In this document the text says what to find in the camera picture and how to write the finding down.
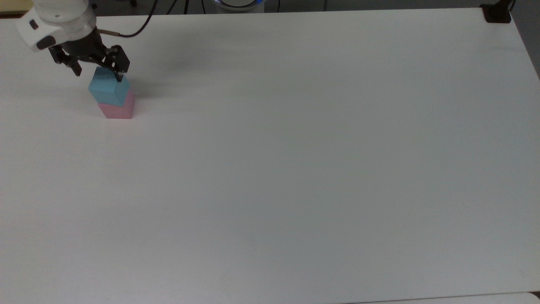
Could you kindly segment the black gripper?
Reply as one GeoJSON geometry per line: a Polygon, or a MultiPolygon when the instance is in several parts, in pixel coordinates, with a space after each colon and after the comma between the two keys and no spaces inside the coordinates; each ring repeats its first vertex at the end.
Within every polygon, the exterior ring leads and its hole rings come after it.
{"type": "Polygon", "coordinates": [[[130,60],[121,46],[106,47],[97,29],[75,41],[66,41],[48,48],[56,64],[69,67],[79,77],[82,68],[80,61],[94,63],[108,69],[117,82],[122,82],[129,70],[130,60]]]}

